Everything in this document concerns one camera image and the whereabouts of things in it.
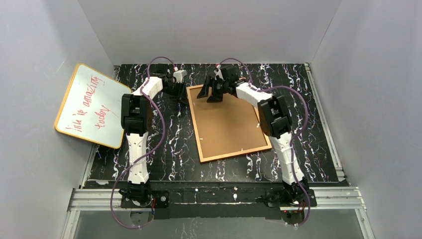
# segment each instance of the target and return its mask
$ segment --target whiteboard with red writing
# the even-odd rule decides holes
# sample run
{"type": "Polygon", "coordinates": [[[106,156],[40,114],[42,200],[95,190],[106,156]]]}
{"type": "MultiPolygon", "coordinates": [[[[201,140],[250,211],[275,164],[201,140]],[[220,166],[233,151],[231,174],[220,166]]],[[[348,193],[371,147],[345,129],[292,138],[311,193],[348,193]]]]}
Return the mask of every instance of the whiteboard with red writing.
{"type": "Polygon", "coordinates": [[[79,64],[73,73],[59,114],[56,130],[110,148],[123,140],[121,97],[130,94],[124,84],[79,64]]]}

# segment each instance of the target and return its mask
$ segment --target black table surface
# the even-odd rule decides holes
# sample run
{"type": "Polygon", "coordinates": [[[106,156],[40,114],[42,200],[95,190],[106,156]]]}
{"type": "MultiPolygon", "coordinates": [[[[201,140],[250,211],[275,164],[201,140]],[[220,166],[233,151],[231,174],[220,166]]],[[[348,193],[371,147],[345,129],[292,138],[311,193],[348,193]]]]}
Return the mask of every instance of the black table surface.
{"type": "MultiPolygon", "coordinates": [[[[185,82],[189,86],[200,85],[207,74],[211,74],[215,64],[181,64],[188,75],[185,82]]],[[[136,90],[146,78],[146,64],[121,65],[117,70],[117,80],[136,90]]],[[[306,178],[312,182],[338,182],[322,123],[315,103],[314,94],[304,64],[248,64],[255,86],[266,89],[273,86],[289,86],[299,91],[307,102],[309,121],[304,134],[294,143],[296,156],[306,178]]],[[[239,73],[248,79],[244,67],[239,73]]],[[[297,132],[304,123],[304,106],[297,96],[288,90],[275,90],[285,96],[292,116],[292,129],[297,132]]],[[[272,149],[200,163],[192,117],[189,106],[171,101],[159,93],[154,101],[161,110],[166,123],[165,142],[147,158],[150,180],[193,181],[193,182],[281,182],[282,175],[277,154],[272,149]]],[[[153,131],[147,143],[148,150],[160,140],[162,126],[155,112],[153,131]]],[[[126,138],[120,149],[98,146],[89,176],[90,181],[114,181],[128,166],[129,152],[126,138]]]]}

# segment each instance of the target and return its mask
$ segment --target black marble table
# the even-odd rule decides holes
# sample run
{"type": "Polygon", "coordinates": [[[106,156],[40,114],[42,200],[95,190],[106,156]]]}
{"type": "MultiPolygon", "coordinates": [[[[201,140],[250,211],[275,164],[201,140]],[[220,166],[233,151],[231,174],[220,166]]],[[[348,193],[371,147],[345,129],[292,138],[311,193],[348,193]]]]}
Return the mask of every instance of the black marble table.
{"type": "MultiPolygon", "coordinates": [[[[185,81],[190,86],[202,84],[206,74],[213,71],[215,64],[182,64],[179,68],[188,72],[185,81]]],[[[304,134],[295,141],[295,150],[300,167],[309,181],[338,182],[335,167],[328,148],[317,105],[303,64],[248,64],[255,86],[262,89],[272,86],[290,86],[299,91],[309,108],[309,122],[304,134]]],[[[146,77],[147,65],[121,65],[117,80],[136,90],[146,77]]],[[[241,76],[248,77],[239,66],[241,76]]],[[[277,90],[283,94],[292,115],[294,132],[303,125],[304,106],[297,96],[287,90],[277,90]]],[[[173,102],[163,93],[154,101],[165,118],[168,129],[166,140],[148,159],[150,180],[162,181],[224,181],[281,182],[281,169],[274,150],[248,154],[201,164],[192,117],[189,106],[173,102]]],[[[148,149],[160,140],[162,126],[155,112],[153,131],[150,132],[148,149]]],[[[120,149],[98,146],[91,168],[90,181],[113,181],[128,166],[129,152],[124,137],[120,149]]]]}

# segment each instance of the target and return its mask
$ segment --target gray wall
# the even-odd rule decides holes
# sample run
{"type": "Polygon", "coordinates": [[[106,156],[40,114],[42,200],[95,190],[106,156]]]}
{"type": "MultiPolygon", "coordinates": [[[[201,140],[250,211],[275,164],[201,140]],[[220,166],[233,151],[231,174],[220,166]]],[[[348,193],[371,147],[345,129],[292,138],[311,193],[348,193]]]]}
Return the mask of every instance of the gray wall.
{"type": "Polygon", "coordinates": [[[0,1],[0,238],[60,238],[91,144],[54,119],[77,63],[113,66],[76,0],[0,1]]]}
{"type": "Polygon", "coordinates": [[[344,0],[311,64],[377,238],[421,238],[422,2],[344,0]]]}
{"type": "Polygon", "coordinates": [[[311,62],[341,0],[79,0],[115,65],[311,62]]]}

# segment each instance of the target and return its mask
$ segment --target cork board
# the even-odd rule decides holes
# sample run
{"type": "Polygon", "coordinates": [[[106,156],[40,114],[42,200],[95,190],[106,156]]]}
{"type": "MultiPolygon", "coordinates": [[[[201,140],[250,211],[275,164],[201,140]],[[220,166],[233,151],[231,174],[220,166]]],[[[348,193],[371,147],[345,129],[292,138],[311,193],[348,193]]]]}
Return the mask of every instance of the cork board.
{"type": "Polygon", "coordinates": [[[187,87],[201,163],[271,149],[255,107],[230,94],[221,103],[207,103],[197,99],[201,88],[187,87]]]}

